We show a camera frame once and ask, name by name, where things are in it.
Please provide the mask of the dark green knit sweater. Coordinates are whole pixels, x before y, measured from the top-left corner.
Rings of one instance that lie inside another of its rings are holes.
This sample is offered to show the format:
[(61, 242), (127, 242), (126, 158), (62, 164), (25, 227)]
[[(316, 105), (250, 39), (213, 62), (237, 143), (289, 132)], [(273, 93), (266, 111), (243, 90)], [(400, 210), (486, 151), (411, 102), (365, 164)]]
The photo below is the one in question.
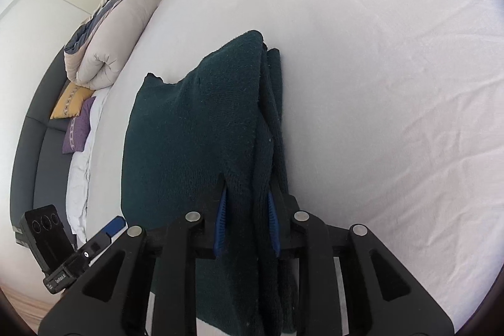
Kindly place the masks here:
[(295, 329), (291, 265), (272, 248), (272, 179), (288, 189), (280, 54), (247, 31), (178, 83), (148, 74), (138, 91), (122, 160), (126, 221), (163, 228), (226, 181), (224, 252), (196, 267), (197, 316), (230, 335)]

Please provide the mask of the dark grey headboard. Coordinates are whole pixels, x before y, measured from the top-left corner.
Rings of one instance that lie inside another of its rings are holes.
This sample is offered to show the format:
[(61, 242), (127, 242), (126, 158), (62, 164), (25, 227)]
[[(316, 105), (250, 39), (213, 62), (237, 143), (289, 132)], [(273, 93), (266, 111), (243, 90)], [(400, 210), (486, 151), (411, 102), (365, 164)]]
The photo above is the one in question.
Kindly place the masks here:
[(16, 243), (25, 246), (20, 220), (25, 212), (55, 206), (67, 237), (72, 234), (66, 215), (67, 178), (72, 156), (62, 152), (69, 120), (50, 116), (68, 86), (63, 52), (59, 51), (31, 99), (21, 127), (10, 184), (10, 220)]

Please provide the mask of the white pillow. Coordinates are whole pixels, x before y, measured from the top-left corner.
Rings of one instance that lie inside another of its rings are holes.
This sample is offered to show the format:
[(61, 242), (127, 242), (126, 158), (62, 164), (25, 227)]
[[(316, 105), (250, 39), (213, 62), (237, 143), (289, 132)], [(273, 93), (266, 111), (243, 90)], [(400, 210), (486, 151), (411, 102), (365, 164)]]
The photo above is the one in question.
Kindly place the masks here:
[(87, 124), (90, 125), (90, 133), (84, 142), (82, 151), (73, 153), (66, 193), (66, 215), (70, 230), (75, 235), (77, 247), (81, 247), (87, 241), (86, 219), (87, 201), (90, 192), (91, 157), (96, 140), (96, 132), (102, 116), (102, 110), (108, 98), (110, 87), (96, 90), (91, 97)]

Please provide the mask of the purple patterned cushion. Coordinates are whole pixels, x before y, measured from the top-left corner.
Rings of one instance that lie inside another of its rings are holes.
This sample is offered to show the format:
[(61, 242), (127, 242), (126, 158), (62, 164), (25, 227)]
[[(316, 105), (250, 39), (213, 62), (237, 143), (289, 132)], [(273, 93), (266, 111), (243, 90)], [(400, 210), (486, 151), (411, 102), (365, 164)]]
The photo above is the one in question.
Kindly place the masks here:
[(80, 114), (69, 121), (67, 131), (63, 139), (63, 154), (84, 151), (85, 142), (90, 134), (90, 111), (95, 100), (95, 96), (86, 99), (83, 103)]

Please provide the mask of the yellow patterned cushion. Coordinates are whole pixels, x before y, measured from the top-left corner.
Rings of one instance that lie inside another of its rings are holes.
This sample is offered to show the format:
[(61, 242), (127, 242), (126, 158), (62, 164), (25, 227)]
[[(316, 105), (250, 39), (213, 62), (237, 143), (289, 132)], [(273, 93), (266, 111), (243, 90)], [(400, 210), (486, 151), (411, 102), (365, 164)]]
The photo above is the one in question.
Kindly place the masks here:
[(73, 118), (80, 115), (84, 102), (94, 91), (70, 82), (59, 97), (50, 119)]

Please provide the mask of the white bed mattress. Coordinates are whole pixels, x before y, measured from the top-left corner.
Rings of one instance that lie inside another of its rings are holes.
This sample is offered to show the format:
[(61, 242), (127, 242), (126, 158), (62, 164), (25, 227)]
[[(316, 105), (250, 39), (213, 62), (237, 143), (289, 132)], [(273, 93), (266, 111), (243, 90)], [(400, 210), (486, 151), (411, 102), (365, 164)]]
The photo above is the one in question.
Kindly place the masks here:
[(87, 233), (120, 213), (146, 74), (250, 30), (281, 54), (289, 191), (365, 224), (461, 328), (503, 264), (503, 0), (162, 0), (102, 108)]

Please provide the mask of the rolled beige duvet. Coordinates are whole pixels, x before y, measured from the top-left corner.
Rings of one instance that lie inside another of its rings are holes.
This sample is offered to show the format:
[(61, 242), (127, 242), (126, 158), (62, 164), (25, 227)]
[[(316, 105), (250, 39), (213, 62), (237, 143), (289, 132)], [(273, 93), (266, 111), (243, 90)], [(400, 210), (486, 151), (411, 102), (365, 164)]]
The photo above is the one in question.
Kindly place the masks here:
[(88, 89), (115, 83), (159, 0), (101, 0), (63, 47), (67, 79)]

